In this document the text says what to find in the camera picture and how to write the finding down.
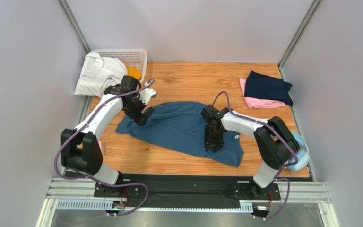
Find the teal blue t shirt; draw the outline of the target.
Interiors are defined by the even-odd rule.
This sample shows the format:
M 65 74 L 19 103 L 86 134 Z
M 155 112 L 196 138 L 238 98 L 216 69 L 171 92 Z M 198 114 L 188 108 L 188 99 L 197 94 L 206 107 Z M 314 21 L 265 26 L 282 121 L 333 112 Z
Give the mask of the teal blue t shirt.
M 125 116 L 115 131 L 163 148 L 238 167 L 244 155 L 239 133 L 226 132 L 224 146 L 218 151 L 205 149 L 206 123 L 200 114 L 205 107 L 194 101 L 162 103 L 154 107 L 144 126 L 136 125 Z

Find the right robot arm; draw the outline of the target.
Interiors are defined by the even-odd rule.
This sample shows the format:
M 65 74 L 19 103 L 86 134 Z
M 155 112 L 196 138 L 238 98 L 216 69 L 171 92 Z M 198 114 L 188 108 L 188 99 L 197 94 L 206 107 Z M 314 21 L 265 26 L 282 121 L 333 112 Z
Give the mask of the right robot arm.
M 301 145 L 284 121 L 274 116 L 271 119 L 252 118 L 229 108 L 215 109 L 212 105 L 201 111 L 206 126 L 204 147 L 219 151 L 224 146 L 224 133 L 238 132 L 255 139 L 262 164 L 249 181 L 246 191 L 254 198 L 267 195 L 267 191 L 283 169 L 300 163 L 297 153 Z

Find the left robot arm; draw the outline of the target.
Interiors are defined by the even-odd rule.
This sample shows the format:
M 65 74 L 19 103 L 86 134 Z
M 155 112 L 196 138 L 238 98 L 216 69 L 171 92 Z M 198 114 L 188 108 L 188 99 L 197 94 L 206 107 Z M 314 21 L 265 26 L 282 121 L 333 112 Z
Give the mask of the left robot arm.
M 55 157 L 61 165 L 78 172 L 83 178 L 96 182 L 110 196 L 126 195 L 129 184 L 123 183 L 123 174 L 103 161 L 104 152 L 99 139 L 111 120 L 124 112 L 137 126 L 144 126 L 154 112 L 147 107 L 156 91 L 151 88 L 155 79 L 150 78 L 144 86 L 133 76 L 124 76 L 119 84 L 109 85 L 99 104 L 74 129 L 64 129 L 61 133 L 61 147 Z

